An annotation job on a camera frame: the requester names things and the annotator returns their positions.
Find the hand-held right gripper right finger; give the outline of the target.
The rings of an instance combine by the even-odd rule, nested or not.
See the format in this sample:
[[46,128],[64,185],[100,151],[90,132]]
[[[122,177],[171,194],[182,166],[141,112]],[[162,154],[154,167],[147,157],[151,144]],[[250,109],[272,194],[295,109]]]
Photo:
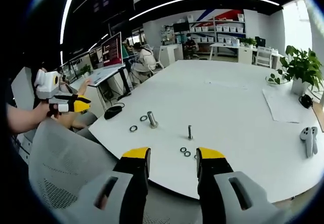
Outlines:
[[285,223],[284,210],[241,171],[234,171],[219,151],[196,149],[197,192],[203,223]]

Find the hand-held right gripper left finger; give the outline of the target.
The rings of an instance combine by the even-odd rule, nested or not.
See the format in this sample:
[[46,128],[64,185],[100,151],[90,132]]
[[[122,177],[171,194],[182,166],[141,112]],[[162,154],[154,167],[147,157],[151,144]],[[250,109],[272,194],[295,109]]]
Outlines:
[[150,153],[149,147],[127,151],[113,170],[83,186],[67,209],[70,223],[142,223]]

